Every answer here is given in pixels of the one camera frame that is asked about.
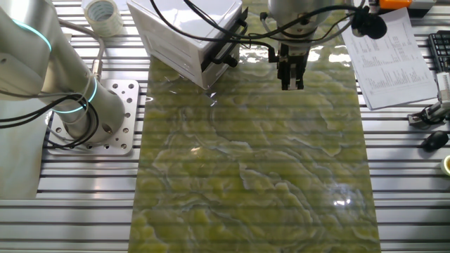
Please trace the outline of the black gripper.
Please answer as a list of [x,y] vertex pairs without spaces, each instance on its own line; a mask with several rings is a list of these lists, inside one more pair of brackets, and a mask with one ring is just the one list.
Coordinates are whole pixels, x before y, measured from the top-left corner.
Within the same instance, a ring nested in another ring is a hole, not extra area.
[[281,81],[283,90],[288,90],[290,87],[290,69],[279,68],[283,63],[297,64],[301,67],[291,69],[291,89],[302,90],[304,88],[304,68],[307,66],[309,51],[309,47],[294,47],[281,42],[278,44],[277,77]]

